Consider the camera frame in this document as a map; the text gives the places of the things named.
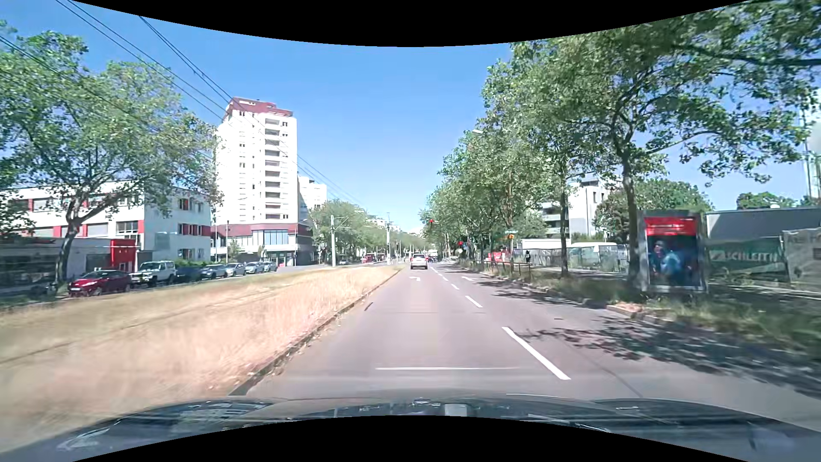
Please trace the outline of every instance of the red car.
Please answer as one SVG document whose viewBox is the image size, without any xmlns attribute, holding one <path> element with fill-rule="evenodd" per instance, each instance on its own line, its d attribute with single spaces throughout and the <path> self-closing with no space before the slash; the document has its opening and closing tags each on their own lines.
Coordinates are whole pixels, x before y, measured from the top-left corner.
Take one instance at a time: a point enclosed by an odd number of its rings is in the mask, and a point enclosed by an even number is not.
<svg viewBox="0 0 821 462">
<path fill-rule="evenodd" d="M 131 289 L 131 275 L 125 271 L 100 270 L 82 275 L 68 285 L 70 297 L 100 295 L 106 292 L 128 292 Z"/>
</svg>

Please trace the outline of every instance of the asphalt road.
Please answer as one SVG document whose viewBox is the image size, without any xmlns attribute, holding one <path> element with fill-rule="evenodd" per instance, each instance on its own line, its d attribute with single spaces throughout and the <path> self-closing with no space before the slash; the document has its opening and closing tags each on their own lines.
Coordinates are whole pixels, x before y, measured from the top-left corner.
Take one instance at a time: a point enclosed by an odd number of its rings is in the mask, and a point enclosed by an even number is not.
<svg viewBox="0 0 821 462">
<path fill-rule="evenodd" d="M 786 353 L 649 326 L 443 262 L 402 270 L 248 395 L 453 388 L 663 398 L 821 431 L 821 378 L 807 367 Z"/>
</svg>

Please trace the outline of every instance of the white suv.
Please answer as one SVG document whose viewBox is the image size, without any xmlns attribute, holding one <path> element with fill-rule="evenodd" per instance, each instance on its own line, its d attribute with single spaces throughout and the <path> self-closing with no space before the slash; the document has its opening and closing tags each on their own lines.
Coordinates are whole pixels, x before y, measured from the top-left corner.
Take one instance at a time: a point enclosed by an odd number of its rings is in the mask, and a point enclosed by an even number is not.
<svg viewBox="0 0 821 462">
<path fill-rule="evenodd" d="M 421 253 L 417 253 L 410 259 L 410 268 L 425 268 L 428 269 L 428 259 Z"/>
<path fill-rule="evenodd" d="M 175 275 L 177 268 L 174 267 L 173 261 L 146 261 L 137 271 L 131 273 L 131 285 L 147 284 L 154 287 L 160 282 L 171 284 Z"/>
</svg>

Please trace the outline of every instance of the green banner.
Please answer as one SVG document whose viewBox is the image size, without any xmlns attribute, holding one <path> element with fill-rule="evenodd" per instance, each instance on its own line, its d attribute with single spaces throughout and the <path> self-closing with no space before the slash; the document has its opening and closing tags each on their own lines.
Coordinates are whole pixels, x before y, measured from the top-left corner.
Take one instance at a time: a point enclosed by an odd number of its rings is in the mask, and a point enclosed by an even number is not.
<svg viewBox="0 0 821 462">
<path fill-rule="evenodd" d="M 710 274 L 787 278 L 780 238 L 758 238 L 733 243 L 709 243 Z"/>
</svg>

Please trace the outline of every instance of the parked car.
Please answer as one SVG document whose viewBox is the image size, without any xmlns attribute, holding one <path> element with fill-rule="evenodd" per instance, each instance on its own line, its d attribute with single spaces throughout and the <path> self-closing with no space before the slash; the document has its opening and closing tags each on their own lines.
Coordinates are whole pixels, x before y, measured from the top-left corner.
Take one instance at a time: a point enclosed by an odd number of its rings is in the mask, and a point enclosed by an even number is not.
<svg viewBox="0 0 821 462">
<path fill-rule="evenodd" d="M 202 274 L 203 279 L 215 280 L 217 278 L 228 277 L 228 271 L 225 265 L 208 265 L 203 268 L 200 273 Z"/>
<path fill-rule="evenodd" d="M 174 282 L 196 282 L 203 279 L 202 268 L 199 266 L 182 266 L 177 268 L 174 275 Z"/>
<path fill-rule="evenodd" d="M 100 270 L 82 275 L 68 285 L 70 297 L 101 295 L 108 292 L 128 292 L 131 275 L 125 271 Z"/>
<path fill-rule="evenodd" d="M 136 272 L 131 273 L 131 285 L 147 284 L 154 287 L 161 282 L 173 284 L 176 273 L 173 261 L 146 261 Z"/>
<path fill-rule="evenodd" d="M 247 275 L 255 275 L 257 273 L 262 272 L 264 272 L 264 268 L 256 261 L 252 261 L 251 263 L 245 264 L 245 273 Z"/>
<path fill-rule="evenodd" d="M 244 263 L 228 263 L 225 266 L 229 276 L 244 276 L 245 275 L 245 264 Z"/>
</svg>

